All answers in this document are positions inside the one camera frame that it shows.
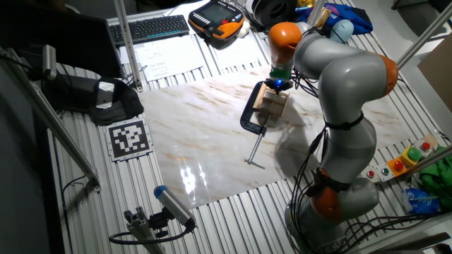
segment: marble surface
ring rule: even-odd
[[[140,94],[163,182],[188,208],[297,173],[323,128],[319,101],[301,89],[290,90],[284,116],[267,125],[254,157],[266,169],[244,162],[258,136],[240,126],[240,116],[268,71],[256,68]],[[363,112],[375,126],[377,148],[409,138],[387,98],[365,104]],[[308,169],[315,167],[312,159]]]

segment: blue light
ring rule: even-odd
[[[282,79],[278,79],[275,81],[275,86],[276,87],[280,87],[283,84],[283,80]]]

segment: wooden block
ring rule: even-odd
[[[263,84],[259,90],[253,108],[261,113],[283,116],[288,101],[288,94],[280,92],[279,95],[277,95],[275,91]]]
[[[429,133],[429,135],[426,135],[422,139],[423,141],[429,143],[432,147],[436,147],[438,145],[438,140],[436,140],[436,138],[431,133]]]

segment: robotic arm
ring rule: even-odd
[[[328,127],[326,149],[314,186],[307,191],[309,198],[289,204],[299,207],[294,214],[286,210],[287,227],[293,229],[293,216],[299,216],[297,227],[304,232],[331,228],[378,204],[374,184],[357,178],[376,150],[375,129],[364,117],[362,106],[387,95],[398,78],[396,63],[385,56],[334,42],[316,32],[306,35],[311,31],[306,23],[280,23],[268,34],[270,79],[283,79],[293,66],[304,77],[318,79]]]

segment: computer monitor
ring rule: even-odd
[[[0,0],[1,47],[41,54],[46,44],[56,49],[56,61],[61,64],[104,77],[124,76],[106,20]]]

